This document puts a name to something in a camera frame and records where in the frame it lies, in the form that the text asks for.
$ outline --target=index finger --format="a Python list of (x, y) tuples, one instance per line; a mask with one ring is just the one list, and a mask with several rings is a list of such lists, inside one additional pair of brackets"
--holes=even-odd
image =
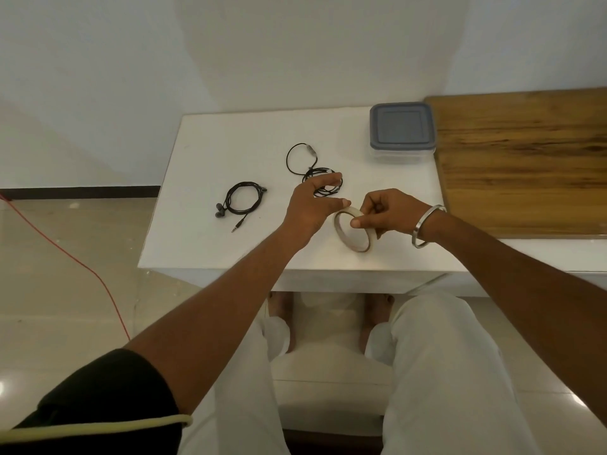
[(316, 191), (321, 187), (326, 187), (327, 185), (331, 185), (333, 187), (339, 185), (341, 182), (342, 175), (340, 172), (331, 172), (330, 174), (322, 174), (314, 177), (310, 177), (303, 185), (311, 185), (309, 187), (312, 191)]
[(365, 215), (375, 213), (375, 206), (377, 204), (381, 204), (382, 192), (383, 192), (383, 190), (369, 191), (365, 195), (365, 199), (362, 201), (362, 206), (360, 206), (360, 211)]

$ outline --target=white pants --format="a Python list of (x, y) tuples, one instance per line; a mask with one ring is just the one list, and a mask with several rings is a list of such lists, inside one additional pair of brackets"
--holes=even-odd
[[(288, 343), (281, 319), (254, 321), (193, 413), (180, 453), (288, 453), (269, 367)], [(412, 298), (390, 323), (375, 326), (365, 355), (394, 369), (384, 454), (541, 453), (500, 351), (465, 301)]]

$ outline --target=hand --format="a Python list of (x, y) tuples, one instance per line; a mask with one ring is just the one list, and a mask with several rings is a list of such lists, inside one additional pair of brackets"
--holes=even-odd
[(327, 217), (351, 205), (352, 202), (347, 199), (314, 196), (314, 192), (321, 187), (339, 185), (341, 177), (340, 172), (318, 175), (309, 178), (293, 190), (281, 226), (290, 232), (300, 248), (308, 244), (314, 233), (321, 229)]
[(415, 225), (429, 208), (430, 205), (400, 190), (372, 191), (367, 193), (360, 207), (360, 211), (365, 215), (352, 219), (350, 226), (375, 228), (378, 238), (389, 230), (412, 234)]

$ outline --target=person's right arm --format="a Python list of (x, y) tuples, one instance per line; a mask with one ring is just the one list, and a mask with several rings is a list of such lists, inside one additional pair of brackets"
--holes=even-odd
[[(426, 203), (373, 191), (351, 221), (378, 236), (411, 234)], [(607, 291), (518, 252), (457, 217), (435, 211), (420, 238), (451, 252), (537, 354), (607, 426)]]

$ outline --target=person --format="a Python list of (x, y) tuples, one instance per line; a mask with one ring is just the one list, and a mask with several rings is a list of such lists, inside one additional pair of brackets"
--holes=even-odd
[[(315, 198), (341, 174), (295, 188), (282, 224), (230, 270), (133, 338), (73, 373), (18, 428), (193, 414), (180, 423), (115, 434), (13, 444), (15, 451), (287, 453), (269, 360), (290, 351), (292, 294), (272, 293), (293, 255), (350, 201)], [(354, 228), (412, 233), (430, 205), (373, 191)], [(524, 255), (440, 210), (420, 238), (451, 252), (538, 355), (607, 423), (607, 292)], [(360, 349), (392, 364), (383, 421), (386, 454), (537, 454), (500, 352), (466, 302), (421, 295), (390, 316), (393, 298), (365, 299)]]

